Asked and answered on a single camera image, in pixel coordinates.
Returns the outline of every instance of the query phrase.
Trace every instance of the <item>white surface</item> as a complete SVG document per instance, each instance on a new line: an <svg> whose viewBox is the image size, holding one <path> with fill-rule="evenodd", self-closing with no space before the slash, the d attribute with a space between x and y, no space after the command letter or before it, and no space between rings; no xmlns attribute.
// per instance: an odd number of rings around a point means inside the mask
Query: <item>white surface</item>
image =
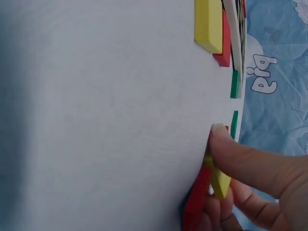
<svg viewBox="0 0 308 231"><path fill-rule="evenodd" d="M3 229L180 230L211 124L243 108L193 42L194 2L2 2L1 68L24 93L4 99L24 132Z"/></svg>

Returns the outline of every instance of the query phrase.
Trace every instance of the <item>blue cloth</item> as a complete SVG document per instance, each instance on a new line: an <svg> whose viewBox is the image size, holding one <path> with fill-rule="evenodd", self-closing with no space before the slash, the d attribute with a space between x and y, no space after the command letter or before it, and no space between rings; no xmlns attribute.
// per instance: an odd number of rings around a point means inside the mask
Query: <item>blue cloth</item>
<svg viewBox="0 0 308 231"><path fill-rule="evenodd" d="M239 141L284 155L307 154L308 0L246 0L246 6L247 79ZM245 229L262 230L235 213Z"/></svg>

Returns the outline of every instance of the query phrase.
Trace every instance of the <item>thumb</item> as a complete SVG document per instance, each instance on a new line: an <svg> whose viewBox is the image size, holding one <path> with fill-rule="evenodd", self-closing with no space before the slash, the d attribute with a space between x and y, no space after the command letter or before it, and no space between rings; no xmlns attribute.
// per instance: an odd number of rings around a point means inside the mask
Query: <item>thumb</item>
<svg viewBox="0 0 308 231"><path fill-rule="evenodd" d="M301 174L298 157L246 147L235 142L223 124L215 124L209 139L215 165L228 176L274 198Z"/></svg>

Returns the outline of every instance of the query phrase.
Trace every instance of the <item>wooden block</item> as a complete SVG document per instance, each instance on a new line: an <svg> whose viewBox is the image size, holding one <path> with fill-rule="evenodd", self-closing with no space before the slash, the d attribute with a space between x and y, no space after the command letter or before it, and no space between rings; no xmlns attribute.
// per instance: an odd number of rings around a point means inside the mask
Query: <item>wooden block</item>
<svg viewBox="0 0 308 231"><path fill-rule="evenodd" d="M213 157L209 154L205 154L203 158L203 165L209 168L215 168Z"/></svg>
<svg viewBox="0 0 308 231"><path fill-rule="evenodd" d="M226 197L227 191L230 185L231 178L220 171L218 168L214 168L211 173L211 185L214 189L214 195L219 200Z"/></svg>
<svg viewBox="0 0 308 231"><path fill-rule="evenodd" d="M232 122L231 122L231 136L233 139L235 139L235 135L236 135L238 117L239 117L239 111L234 111Z"/></svg>
<svg viewBox="0 0 308 231"><path fill-rule="evenodd" d="M208 197L210 169L201 166L199 175L192 186L183 211L183 231L194 231L200 224L203 208Z"/></svg>
<svg viewBox="0 0 308 231"><path fill-rule="evenodd" d="M231 99L237 99L239 88L241 87L241 78L238 71L233 71L231 82Z"/></svg>
<svg viewBox="0 0 308 231"><path fill-rule="evenodd" d="M243 0L223 0L231 29L231 47L234 70L239 72L241 82L244 77L245 18Z"/></svg>
<svg viewBox="0 0 308 231"><path fill-rule="evenodd" d="M244 17L247 18L246 1L243 0Z"/></svg>
<svg viewBox="0 0 308 231"><path fill-rule="evenodd" d="M222 3L195 0L195 42L210 53L222 53Z"/></svg>
<svg viewBox="0 0 308 231"><path fill-rule="evenodd" d="M222 54L213 54L220 66L230 66L230 54L231 54L231 34L230 25L226 16L226 12L222 10Z"/></svg>

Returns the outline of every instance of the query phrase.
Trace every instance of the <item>yellow block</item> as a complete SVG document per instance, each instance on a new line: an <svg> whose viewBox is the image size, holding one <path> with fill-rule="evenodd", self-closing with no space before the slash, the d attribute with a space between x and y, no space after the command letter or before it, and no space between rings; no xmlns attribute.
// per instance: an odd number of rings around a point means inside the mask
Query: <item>yellow block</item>
<svg viewBox="0 0 308 231"><path fill-rule="evenodd" d="M195 0L195 42L212 54L222 53L221 0Z"/></svg>
<svg viewBox="0 0 308 231"><path fill-rule="evenodd" d="M206 167L215 168L214 162L213 162L213 157L209 154L205 154L205 156L203 158L203 165L206 166Z"/></svg>
<svg viewBox="0 0 308 231"><path fill-rule="evenodd" d="M231 178L220 171L218 168L212 169L211 185L214 189L214 195L219 200L224 199L230 185Z"/></svg>

